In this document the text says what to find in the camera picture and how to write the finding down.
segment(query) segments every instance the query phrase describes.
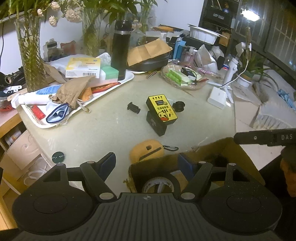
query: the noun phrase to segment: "lamp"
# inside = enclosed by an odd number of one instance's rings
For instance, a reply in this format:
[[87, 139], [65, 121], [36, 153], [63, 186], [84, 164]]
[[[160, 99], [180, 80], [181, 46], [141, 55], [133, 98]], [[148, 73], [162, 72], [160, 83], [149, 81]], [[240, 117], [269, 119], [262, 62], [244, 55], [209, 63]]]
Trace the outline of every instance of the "lamp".
[[242, 15], [243, 15], [246, 19], [251, 20], [251, 21], [253, 21], [253, 22], [256, 22], [257, 20], [260, 19], [259, 15], [256, 14], [256, 13], [254, 13], [254, 12], [251, 11], [251, 10], [246, 10], [246, 9], [244, 9], [244, 10], [242, 11]]

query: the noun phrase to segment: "white cable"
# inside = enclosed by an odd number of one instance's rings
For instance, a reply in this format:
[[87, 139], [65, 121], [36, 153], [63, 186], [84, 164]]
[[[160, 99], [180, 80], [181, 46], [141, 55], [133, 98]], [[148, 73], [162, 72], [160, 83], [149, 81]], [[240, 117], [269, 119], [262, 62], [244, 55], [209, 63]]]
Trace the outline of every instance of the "white cable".
[[224, 84], [224, 85], [222, 85], [221, 87], [219, 87], [219, 89], [221, 89], [221, 88], [223, 88], [224, 86], [226, 86], [226, 85], [232, 83], [233, 81], [236, 81], [236, 80], [241, 76], [241, 74], [243, 74], [243, 73], [247, 70], [248, 63], [249, 63], [249, 61], [247, 60], [246, 67], [245, 67], [245, 69], [244, 69], [243, 72], [241, 72], [241, 73], [240, 73], [240, 74], [239, 74], [234, 80], [228, 81], [226, 84]]

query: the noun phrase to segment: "white power bank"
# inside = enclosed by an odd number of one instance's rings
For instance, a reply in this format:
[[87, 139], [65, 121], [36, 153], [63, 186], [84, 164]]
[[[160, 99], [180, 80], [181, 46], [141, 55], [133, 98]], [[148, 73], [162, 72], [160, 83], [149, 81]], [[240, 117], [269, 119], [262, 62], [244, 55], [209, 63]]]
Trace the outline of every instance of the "white power bank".
[[217, 87], [213, 87], [210, 97], [208, 98], [208, 102], [223, 109], [226, 105], [226, 92], [218, 89]]

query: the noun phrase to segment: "white foam tray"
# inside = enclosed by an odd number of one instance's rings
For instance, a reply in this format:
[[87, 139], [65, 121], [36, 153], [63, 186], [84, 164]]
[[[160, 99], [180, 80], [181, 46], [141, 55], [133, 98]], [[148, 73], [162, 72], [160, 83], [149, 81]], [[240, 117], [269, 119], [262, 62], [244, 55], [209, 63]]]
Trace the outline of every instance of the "white foam tray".
[[[134, 76], [135, 76], [135, 75], [134, 75], [132, 72], [130, 72], [130, 71], [126, 71], [126, 78], [125, 78], [124, 80], [119, 81], [119, 82], [121, 83], [120, 85], [113, 86], [112, 88], [110, 88], [110, 89], [108, 89], [108, 90], [106, 90], [106, 91], [104, 91], [104, 92], [100, 92], [100, 93], [93, 94], [94, 97], [93, 97], [90, 101], [85, 102], [85, 103], [83, 104], [83, 106], [87, 106], [89, 103], [95, 101], [96, 99], [100, 98], [100, 97], [103, 96], [104, 94], [107, 94], [108, 92], [110, 92], [110, 91], [112, 91], [112, 90], [114, 90], [114, 89], [116, 89], [116, 88], [122, 86], [124, 83], [126, 83], [126, 82], [132, 80], [132, 79], [134, 78]], [[22, 104], [21, 106], [22, 106], [22, 108], [24, 109], [24, 111], [26, 112], [26, 114], [29, 116], [30, 120], [31, 120], [31, 121], [32, 121], [37, 127], [39, 127], [39, 128], [42, 128], [42, 129], [44, 129], [44, 128], [51, 128], [51, 127], [54, 127], [54, 126], [58, 125], [59, 123], [63, 122], [63, 120], [62, 120], [62, 121], [60, 121], [60, 122], [58, 122], [58, 123], [55, 123], [55, 124], [49, 124], [49, 123], [46, 122], [46, 117], [47, 117], [47, 116], [46, 116], [45, 118], [43, 118], [42, 120], [38, 120], [35, 116], [33, 116], [33, 113], [32, 113], [32, 111], [31, 111], [31, 109], [30, 109], [27, 105]], [[46, 106], [46, 105], [38, 105], [39, 109], [40, 109], [43, 113], [46, 113], [46, 109], [45, 109], [46, 107], [45, 107], [45, 106]], [[65, 119], [66, 119], [66, 118], [69, 118], [70, 116], [72, 116], [74, 113], [76, 113], [76, 112], [79, 111], [79, 110], [81, 110], [81, 107], [80, 107], [80, 106], [79, 106], [77, 109], [71, 111], [71, 112], [65, 117]]]

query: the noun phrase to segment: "white tabletop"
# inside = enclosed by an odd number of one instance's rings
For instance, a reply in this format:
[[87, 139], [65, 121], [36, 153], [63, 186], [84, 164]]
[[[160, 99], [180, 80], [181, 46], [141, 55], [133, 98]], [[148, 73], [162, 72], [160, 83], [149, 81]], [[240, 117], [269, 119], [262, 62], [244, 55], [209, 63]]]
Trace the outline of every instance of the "white tabletop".
[[[78, 111], [64, 126], [40, 129], [21, 107], [18, 111], [42, 152], [50, 159], [53, 153], [63, 152], [67, 167], [78, 167], [89, 160], [98, 161], [107, 153], [114, 152], [116, 167], [106, 184], [119, 195], [128, 191], [123, 181], [128, 178], [129, 152], [136, 144], [156, 139], [184, 152], [200, 144], [233, 137], [234, 107], [226, 106], [221, 110], [208, 103], [211, 90], [212, 86], [205, 85], [197, 91], [183, 91], [165, 82], [159, 74], [150, 79], [142, 74], [89, 104], [90, 113]], [[146, 100], [148, 96], [158, 94], [185, 103], [184, 111], [177, 113], [178, 119], [161, 137], [146, 121]], [[139, 114], [127, 110], [130, 102], [139, 106]]]

